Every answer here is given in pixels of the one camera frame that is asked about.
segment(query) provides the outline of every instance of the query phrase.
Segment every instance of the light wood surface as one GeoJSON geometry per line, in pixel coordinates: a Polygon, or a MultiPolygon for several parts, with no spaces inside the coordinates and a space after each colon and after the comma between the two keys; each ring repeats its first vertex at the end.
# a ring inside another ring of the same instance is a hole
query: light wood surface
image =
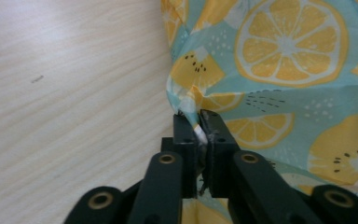
{"type": "Polygon", "coordinates": [[[0,0],[0,224],[62,223],[172,136],[159,0],[0,0]]]}

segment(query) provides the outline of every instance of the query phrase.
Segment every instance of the fabric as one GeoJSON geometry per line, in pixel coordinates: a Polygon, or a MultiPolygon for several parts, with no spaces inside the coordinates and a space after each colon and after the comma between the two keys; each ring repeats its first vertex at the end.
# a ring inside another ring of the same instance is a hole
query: fabric
{"type": "MultiPolygon", "coordinates": [[[[161,10],[168,99],[201,139],[203,108],[294,188],[358,193],[358,0],[161,0],[161,10]]],[[[185,207],[229,222],[211,204],[185,207]]]]}

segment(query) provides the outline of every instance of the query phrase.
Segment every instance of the table surface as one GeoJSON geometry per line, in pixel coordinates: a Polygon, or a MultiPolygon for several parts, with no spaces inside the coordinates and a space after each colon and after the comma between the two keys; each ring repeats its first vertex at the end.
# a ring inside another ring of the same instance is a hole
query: table surface
{"type": "Polygon", "coordinates": [[[172,136],[159,0],[0,0],[0,223],[62,223],[172,136]]]}

